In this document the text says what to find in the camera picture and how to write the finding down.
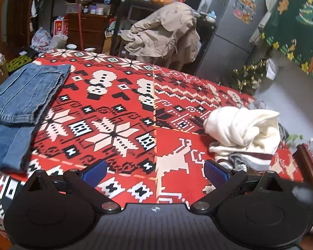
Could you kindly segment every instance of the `clothes pile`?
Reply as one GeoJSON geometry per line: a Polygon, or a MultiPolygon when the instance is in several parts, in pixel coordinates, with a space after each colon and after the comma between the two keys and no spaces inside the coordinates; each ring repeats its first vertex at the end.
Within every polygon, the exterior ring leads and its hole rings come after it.
{"type": "Polygon", "coordinates": [[[216,141],[209,146],[215,159],[228,169],[269,170],[280,143],[279,113],[271,110],[222,107],[204,121],[205,133],[216,141]]]}
{"type": "Polygon", "coordinates": [[[175,2],[136,22],[124,30],[122,39],[129,43],[125,49],[137,60],[150,63],[150,58],[194,61],[199,51],[196,18],[190,6],[175,2]]]}
{"type": "Polygon", "coordinates": [[[0,86],[0,170],[25,171],[35,128],[70,67],[30,63],[0,86]]]}

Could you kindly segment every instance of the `red box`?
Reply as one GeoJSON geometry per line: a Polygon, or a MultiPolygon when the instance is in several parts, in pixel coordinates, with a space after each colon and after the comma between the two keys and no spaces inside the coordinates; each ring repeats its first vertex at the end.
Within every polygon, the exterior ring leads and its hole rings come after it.
{"type": "Polygon", "coordinates": [[[68,19],[64,20],[55,20],[54,26],[53,26],[53,35],[57,35],[59,33],[62,33],[63,35],[68,34],[68,19]]]}

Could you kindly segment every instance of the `white wall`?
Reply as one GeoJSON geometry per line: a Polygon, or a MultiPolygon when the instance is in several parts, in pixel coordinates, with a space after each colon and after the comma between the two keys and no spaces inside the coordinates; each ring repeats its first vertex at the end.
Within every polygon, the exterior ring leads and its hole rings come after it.
{"type": "Polygon", "coordinates": [[[290,134],[303,135],[308,142],[313,138],[313,79],[286,57],[279,62],[276,79],[264,79],[255,98],[280,113],[280,122],[290,134]]]}

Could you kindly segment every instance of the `folded jeans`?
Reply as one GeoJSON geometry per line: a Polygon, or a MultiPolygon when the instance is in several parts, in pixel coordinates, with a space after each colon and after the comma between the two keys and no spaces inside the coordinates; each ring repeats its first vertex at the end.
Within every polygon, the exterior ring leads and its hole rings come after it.
{"type": "Polygon", "coordinates": [[[0,169],[23,171],[33,132],[70,65],[30,63],[0,86],[0,169]]]}

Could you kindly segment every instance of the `wooden door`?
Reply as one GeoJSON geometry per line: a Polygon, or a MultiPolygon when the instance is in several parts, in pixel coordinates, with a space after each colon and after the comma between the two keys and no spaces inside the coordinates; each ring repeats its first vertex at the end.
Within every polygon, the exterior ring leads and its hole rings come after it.
{"type": "Polygon", "coordinates": [[[8,0],[7,44],[20,49],[28,44],[29,0],[8,0]]]}

